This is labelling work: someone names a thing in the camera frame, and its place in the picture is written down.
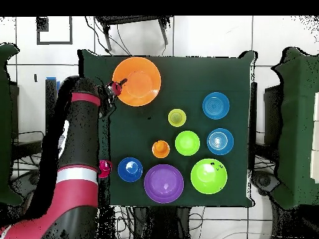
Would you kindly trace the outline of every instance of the yellow bowl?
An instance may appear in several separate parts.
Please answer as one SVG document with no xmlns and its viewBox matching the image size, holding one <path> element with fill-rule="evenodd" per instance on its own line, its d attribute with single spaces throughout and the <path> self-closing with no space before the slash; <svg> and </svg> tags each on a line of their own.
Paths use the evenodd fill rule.
<svg viewBox="0 0 319 239">
<path fill-rule="evenodd" d="M 181 109 L 173 109 L 168 114 L 168 121 L 172 126 L 178 128 L 186 122 L 186 114 Z"/>
</svg>

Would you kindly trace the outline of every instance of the plate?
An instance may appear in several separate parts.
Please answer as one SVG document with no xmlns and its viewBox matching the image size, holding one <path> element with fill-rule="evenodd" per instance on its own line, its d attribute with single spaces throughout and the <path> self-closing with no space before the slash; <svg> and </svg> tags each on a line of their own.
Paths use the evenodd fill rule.
<svg viewBox="0 0 319 239">
<path fill-rule="evenodd" d="M 202 103 L 202 110 L 210 119 L 221 119 L 228 114 L 229 100 L 223 93 L 210 93 Z"/>
<path fill-rule="evenodd" d="M 152 167 L 144 179 L 145 192 L 160 204 L 175 201 L 183 192 L 184 179 L 177 168 L 160 164 Z"/>
<path fill-rule="evenodd" d="M 215 155 L 226 155 L 234 147 L 234 137 L 227 129 L 217 128 L 209 133 L 207 146 Z"/>
<path fill-rule="evenodd" d="M 118 96 L 130 106 L 147 105 L 155 99 L 161 87 L 161 75 L 153 62 L 141 57 L 128 58 L 116 67 L 113 81 L 127 82 Z"/>
</svg>

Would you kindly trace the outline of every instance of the lime green plate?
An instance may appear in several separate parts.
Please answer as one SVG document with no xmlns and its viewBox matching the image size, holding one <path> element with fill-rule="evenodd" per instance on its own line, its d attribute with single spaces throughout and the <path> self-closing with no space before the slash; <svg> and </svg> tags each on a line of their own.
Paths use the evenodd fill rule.
<svg viewBox="0 0 319 239">
<path fill-rule="evenodd" d="M 184 156 L 194 155 L 199 146 L 199 137 L 192 131 L 180 132 L 175 139 L 176 150 Z"/>
<path fill-rule="evenodd" d="M 202 194 L 215 194 L 226 185 L 226 168 L 217 159 L 202 159 L 192 168 L 191 182 Z"/>
</svg>

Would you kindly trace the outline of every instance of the white sticker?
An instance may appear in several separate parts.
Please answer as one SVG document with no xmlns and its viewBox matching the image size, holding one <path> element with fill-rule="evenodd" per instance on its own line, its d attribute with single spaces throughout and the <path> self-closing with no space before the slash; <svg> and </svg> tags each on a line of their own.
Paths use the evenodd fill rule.
<svg viewBox="0 0 319 239">
<path fill-rule="evenodd" d="M 69 122 L 65 120 L 64 127 L 63 127 L 63 133 L 59 139 L 59 158 L 62 155 L 65 147 L 65 142 L 67 140 L 67 131 L 69 130 Z"/>
</svg>

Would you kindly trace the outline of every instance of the orange bowl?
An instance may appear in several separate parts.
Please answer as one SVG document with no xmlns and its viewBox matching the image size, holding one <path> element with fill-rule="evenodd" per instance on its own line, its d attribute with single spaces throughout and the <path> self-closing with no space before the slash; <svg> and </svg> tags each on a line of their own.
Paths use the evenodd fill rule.
<svg viewBox="0 0 319 239">
<path fill-rule="evenodd" d="M 118 97 L 130 106 L 147 105 L 157 96 L 161 87 L 161 75 L 153 62 L 141 57 L 128 58 L 116 67 L 113 81 L 127 78 Z"/>
<path fill-rule="evenodd" d="M 166 141 L 159 140 L 154 143 L 152 147 L 152 152 L 154 156 L 158 157 L 159 159 L 167 157 L 169 153 L 169 144 Z"/>
</svg>

